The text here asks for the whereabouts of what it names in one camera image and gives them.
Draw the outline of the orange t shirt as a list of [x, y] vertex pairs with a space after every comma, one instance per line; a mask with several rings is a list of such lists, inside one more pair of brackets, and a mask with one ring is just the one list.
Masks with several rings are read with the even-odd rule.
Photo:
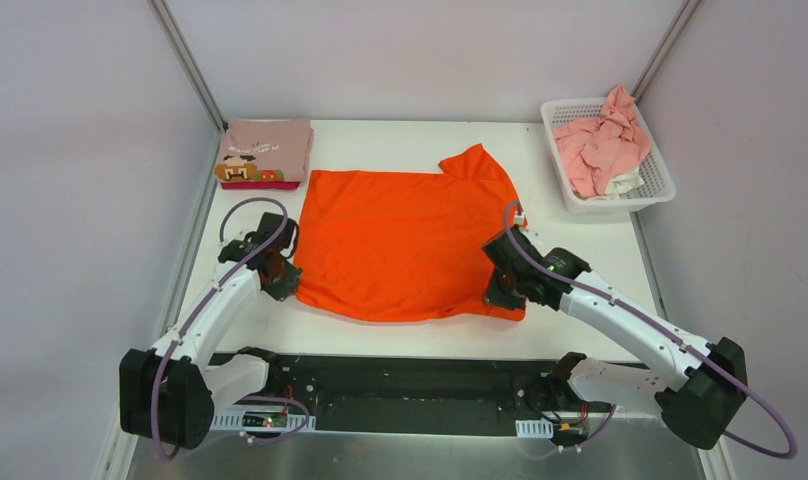
[[315, 170], [294, 264], [301, 303], [352, 319], [416, 322], [471, 314], [521, 321], [485, 302], [493, 265], [483, 245], [517, 200], [480, 144], [437, 173]]

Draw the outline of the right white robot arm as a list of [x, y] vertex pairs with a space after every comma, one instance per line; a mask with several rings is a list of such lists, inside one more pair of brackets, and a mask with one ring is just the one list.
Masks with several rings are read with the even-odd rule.
[[569, 352], [547, 375], [549, 400], [563, 410], [604, 402], [658, 416], [678, 438], [709, 450], [746, 401], [745, 352], [727, 337], [711, 342], [652, 315], [572, 252], [543, 254], [538, 236], [514, 226], [482, 247], [493, 264], [487, 303], [529, 303], [574, 317], [629, 351], [642, 368]]

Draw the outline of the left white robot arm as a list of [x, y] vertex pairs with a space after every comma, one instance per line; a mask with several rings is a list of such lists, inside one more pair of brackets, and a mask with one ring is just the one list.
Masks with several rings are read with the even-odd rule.
[[292, 296], [302, 271], [290, 261], [299, 227], [266, 212], [256, 229], [225, 242], [209, 283], [193, 307], [146, 350], [129, 350], [119, 365], [119, 423], [132, 435], [177, 449], [194, 449], [217, 413], [251, 395], [277, 402], [285, 378], [273, 355], [239, 350], [220, 366], [210, 361], [230, 327], [253, 307]]

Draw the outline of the folded pink printed t shirt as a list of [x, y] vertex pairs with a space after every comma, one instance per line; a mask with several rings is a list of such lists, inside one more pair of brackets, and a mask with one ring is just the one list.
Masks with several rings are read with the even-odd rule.
[[300, 182], [309, 176], [314, 129], [308, 119], [232, 119], [213, 174], [221, 182]]

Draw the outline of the white cloth in basket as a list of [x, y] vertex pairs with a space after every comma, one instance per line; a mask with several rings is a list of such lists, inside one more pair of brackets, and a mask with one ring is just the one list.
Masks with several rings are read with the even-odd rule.
[[606, 185], [603, 197], [606, 199], [619, 199], [644, 185], [645, 181], [640, 174], [639, 167], [634, 167], [611, 178]]

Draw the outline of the crumpled pink t shirt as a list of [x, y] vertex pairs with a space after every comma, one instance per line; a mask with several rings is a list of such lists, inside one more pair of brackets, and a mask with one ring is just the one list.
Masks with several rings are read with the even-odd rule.
[[634, 97], [618, 85], [597, 116], [571, 121], [554, 131], [565, 172], [578, 197], [605, 199], [608, 181], [639, 167], [649, 154], [650, 138], [637, 124], [634, 107]]

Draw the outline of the white plastic basket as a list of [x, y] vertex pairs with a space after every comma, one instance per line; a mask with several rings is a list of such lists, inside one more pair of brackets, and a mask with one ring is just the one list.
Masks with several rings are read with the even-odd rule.
[[651, 130], [637, 107], [634, 107], [637, 124], [648, 134], [651, 142], [650, 152], [638, 168], [638, 174], [644, 184], [620, 195], [618, 199], [582, 199], [571, 188], [554, 138], [554, 131], [571, 121], [597, 116], [605, 100], [605, 97], [569, 98], [546, 101], [540, 107], [549, 158], [557, 176], [566, 210], [574, 215], [631, 213], [654, 204], [671, 201], [676, 195], [675, 184], [651, 136]]

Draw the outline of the black base frame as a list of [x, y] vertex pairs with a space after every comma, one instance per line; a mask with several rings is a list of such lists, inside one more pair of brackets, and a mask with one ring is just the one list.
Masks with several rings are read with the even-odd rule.
[[527, 420], [604, 413], [547, 380], [553, 360], [278, 355], [265, 386], [240, 406], [309, 411], [330, 432], [513, 436]]

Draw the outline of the aluminium frame rail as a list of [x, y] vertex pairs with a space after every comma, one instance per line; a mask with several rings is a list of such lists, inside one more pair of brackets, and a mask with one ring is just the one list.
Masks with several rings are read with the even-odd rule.
[[217, 105], [215, 96], [207, 85], [204, 75], [194, 58], [179, 23], [165, 0], [147, 0], [157, 23], [176, 56], [181, 69], [187, 77], [193, 91], [199, 99], [204, 111], [218, 131], [227, 129], [227, 120]]

